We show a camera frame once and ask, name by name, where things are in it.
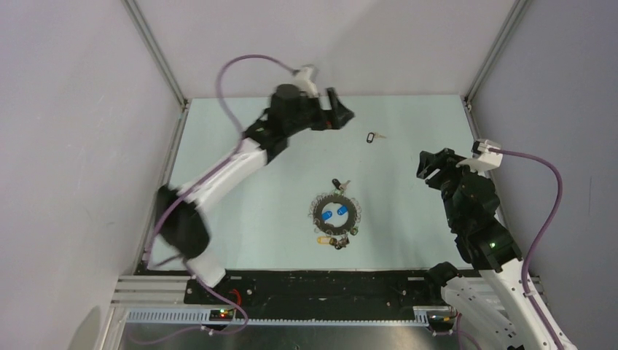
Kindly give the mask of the black tagged removed key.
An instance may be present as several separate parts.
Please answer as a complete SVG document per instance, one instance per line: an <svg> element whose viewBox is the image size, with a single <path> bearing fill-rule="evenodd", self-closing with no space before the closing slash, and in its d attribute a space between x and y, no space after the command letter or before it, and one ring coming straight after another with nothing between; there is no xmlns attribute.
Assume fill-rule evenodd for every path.
<svg viewBox="0 0 618 350"><path fill-rule="evenodd" d="M371 144L371 143L373 143L376 139L386 139L386 136L384 136L384 135L382 135L382 134L380 134L380 133L376 133L376 132L369 132L369 133L367 134L367 137L366 137L366 142L367 142L368 144Z"/></svg>

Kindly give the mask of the large metal keyring with keys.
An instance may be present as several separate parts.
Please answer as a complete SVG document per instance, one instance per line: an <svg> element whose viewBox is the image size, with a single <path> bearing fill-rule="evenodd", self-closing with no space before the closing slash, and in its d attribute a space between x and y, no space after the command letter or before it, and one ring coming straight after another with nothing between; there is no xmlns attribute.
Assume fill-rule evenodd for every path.
<svg viewBox="0 0 618 350"><path fill-rule="evenodd" d="M317 195L311 202L308 217L318 234L318 244L328 245L336 250L346 248L351 237L359 234L361 207L348 195L351 181L333 179L334 189Z"/></svg>

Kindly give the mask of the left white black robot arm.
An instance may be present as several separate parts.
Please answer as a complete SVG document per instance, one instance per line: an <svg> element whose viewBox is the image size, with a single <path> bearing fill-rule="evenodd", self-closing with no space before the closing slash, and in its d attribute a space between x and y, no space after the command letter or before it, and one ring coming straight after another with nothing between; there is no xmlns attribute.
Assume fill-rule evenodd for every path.
<svg viewBox="0 0 618 350"><path fill-rule="evenodd" d="M293 84L279 85L269 105L247 129L229 155L196 180L180 188L161 186L156 192L154 236L160 236L183 260L187 271L203 284L202 293L212 303L223 303L230 294L226 270L209 245L211 234L206 212L245 178L265 167L304 130L334 131L355 114L326 89L330 108L323 109L319 96Z"/></svg>

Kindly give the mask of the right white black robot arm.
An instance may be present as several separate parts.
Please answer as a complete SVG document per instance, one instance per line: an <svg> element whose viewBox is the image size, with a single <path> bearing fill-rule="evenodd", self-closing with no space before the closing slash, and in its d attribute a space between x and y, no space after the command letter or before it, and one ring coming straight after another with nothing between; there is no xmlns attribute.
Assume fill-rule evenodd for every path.
<svg viewBox="0 0 618 350"><path fill-rule="evenodd" d="M495 292L504 311L479 296L448 262L426 271L425 299L454 307L493 349L575 349L538 297L528 272L530 258L523 256L512 234L496 218L500 200L484 172L498 168L506 150L478 140L473 153L466 158L448 148L437 153L422 151L417 177L440 192L462 259Z"/></svg>

